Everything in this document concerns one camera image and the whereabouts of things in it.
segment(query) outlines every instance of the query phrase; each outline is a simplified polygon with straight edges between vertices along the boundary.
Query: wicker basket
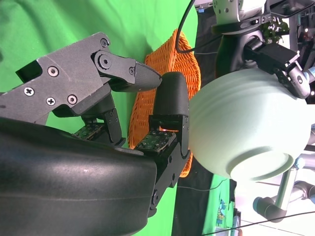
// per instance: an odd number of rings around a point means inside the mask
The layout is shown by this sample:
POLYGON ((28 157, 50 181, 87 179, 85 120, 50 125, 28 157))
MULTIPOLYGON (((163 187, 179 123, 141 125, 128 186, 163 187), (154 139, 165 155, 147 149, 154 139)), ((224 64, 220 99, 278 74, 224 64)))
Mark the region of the wicker basket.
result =
MULTIPOLYGON (((147 55, 145 63, 160 74, 170 71, 180 71, 186 78, 189 99, 192 98, 201 86, 200 69, 193 52, 178 54, 175 49, 175 30, 170 39, 153 53, 147 55)), ((190 45, 181 32, 179 46, 182 50, 190 49, 190 45)), ((153 104, 156 90, 139 92, 133 105, 129 125, 128 142, 130 148, 134 148, 149 132, 149 115, 153 112, 153 104)), ((192 162, 192 154, 185 165, 180 177, 189 174, 192 162)))

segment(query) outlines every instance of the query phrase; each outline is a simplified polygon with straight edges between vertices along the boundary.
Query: white bowl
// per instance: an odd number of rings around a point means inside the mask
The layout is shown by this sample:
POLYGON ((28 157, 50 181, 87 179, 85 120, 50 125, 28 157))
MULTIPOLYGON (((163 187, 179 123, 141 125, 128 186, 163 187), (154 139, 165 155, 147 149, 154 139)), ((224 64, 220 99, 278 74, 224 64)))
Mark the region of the white bowl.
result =
POLYGON ((274 177, 288 170, 306 146, 309 111, 276 76, 259 69, 230 73, 190 101, 189 147, 214 174, 236 181, 274 177))

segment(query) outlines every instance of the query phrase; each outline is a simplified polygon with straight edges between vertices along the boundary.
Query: white wall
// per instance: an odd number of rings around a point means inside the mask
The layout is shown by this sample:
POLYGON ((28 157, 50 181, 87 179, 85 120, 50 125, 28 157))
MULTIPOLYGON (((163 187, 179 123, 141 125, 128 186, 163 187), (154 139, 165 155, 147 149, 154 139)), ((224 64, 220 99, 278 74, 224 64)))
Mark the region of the white wall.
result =
MULTIPOLYGON (((278 176, 269 180, 266 183, 280 185, 282 176, 278 176)), ((303 180, 315 185, 315 172, 310 170, 300 170, 296 180, 303 180)), ((264 221, 262 216, 258 215, 252 208, 252 203, 256 197, 273 197, 278 193, 278 186, 268 185, 264 183, 238 183, 236 188, 236 208, 242 213, 242 225, 249 224, 248 222, 264 221)), ((315 205, 310 200, 299 200, 290 203, 287 215, 302 213, 305 211, 315 211, 315 205)), ((304 236, 315 235, 315 214, 296 216, 284 219, 280 223, 264 223, 261 227, 248 227, 243 229, 244 236, 265 236, 265 235, 283 235, 292 236, 294 234, 304 236)))

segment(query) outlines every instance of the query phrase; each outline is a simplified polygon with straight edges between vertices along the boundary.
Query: screw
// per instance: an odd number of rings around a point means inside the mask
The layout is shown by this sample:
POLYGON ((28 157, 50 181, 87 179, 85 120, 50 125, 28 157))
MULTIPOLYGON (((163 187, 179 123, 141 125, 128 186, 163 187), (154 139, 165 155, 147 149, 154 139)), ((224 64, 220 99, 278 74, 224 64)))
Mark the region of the screw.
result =
POLYGON ((48 68, 48 74, 51 76, 51 77, 56 77, 59 75, 59 71, 57 68, 55 68, 54 66, 50 66, 48 68))
POLYGON ((158 191, 157 190, 154 190, 151 203, 153 205, 158 204, 158 191))
POLYGON ((107 55, 100 56, 98 58, 98 64, 100 65, 100 67, 102 67, 103 69, 106 69, 106 70, 112 66, 112 62, 107 55))
POLYGON ((54 104, 56 103, 55 99, 53 97, 49 97, 46 99, 46 102, 49 106, 54 106, 54 104))
POLYGON ((133 74, 134 74, 134 69, 133 69, 133 67, 130 67, 130 68, 129 68, 129 73, 130 73, 130 75, 133 75, 133 74))
POLYGON ((68 97, 68 103, 70 103, 71 105, 74 105, 78 102, 78 99, 75 95, 69 95, 68 97))
POLYGON ((24 89, 24 94, 26 95, 26 96, 33 96, 34 95, 34 90, 32 89, 32 88, 30 88, 30 87, 26 87, 25 89, 24 89))
POLYGON ((101 43, 103 48, 105 48, 105 47, 107 47, 109 45, 108 41, 105 38, 102 38, 100 40, 100 43, 101 43))

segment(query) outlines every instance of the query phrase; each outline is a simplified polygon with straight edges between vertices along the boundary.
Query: green fabric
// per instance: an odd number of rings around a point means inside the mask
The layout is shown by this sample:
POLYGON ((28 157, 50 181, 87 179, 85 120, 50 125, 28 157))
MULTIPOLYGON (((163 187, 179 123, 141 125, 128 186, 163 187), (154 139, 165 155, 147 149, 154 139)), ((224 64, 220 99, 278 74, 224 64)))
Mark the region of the green fabric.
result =
POLYGON ((226 178, 214 175, 210 188, 215 188, 210 191, 206 218, 203 226, 203 234, 209 234, 219 228, 231 228, 233 225, 234 203, 230 203, 230 181, 226 178), (225 202, 226 209, 225 217, 222 224, 217 224, 218 210, 221 200, 225 202))
MULTIPOLYGON (((21 84, 15 71, 54 50, 103 32, 112 53, 143 62, 178 27, 189 0, 0 0, 0 92, 21 84)), ((189 13, 184 33, 195 44, 197 14, 189 13)), ((127 137, 135 94, 113 93, 123 137, 127 137)), ((80 118, 49 115, 47 125, 68 132, 80 118)), ((138 236, 171 235, 176 189, 167 189, 157 213, 138 236)))

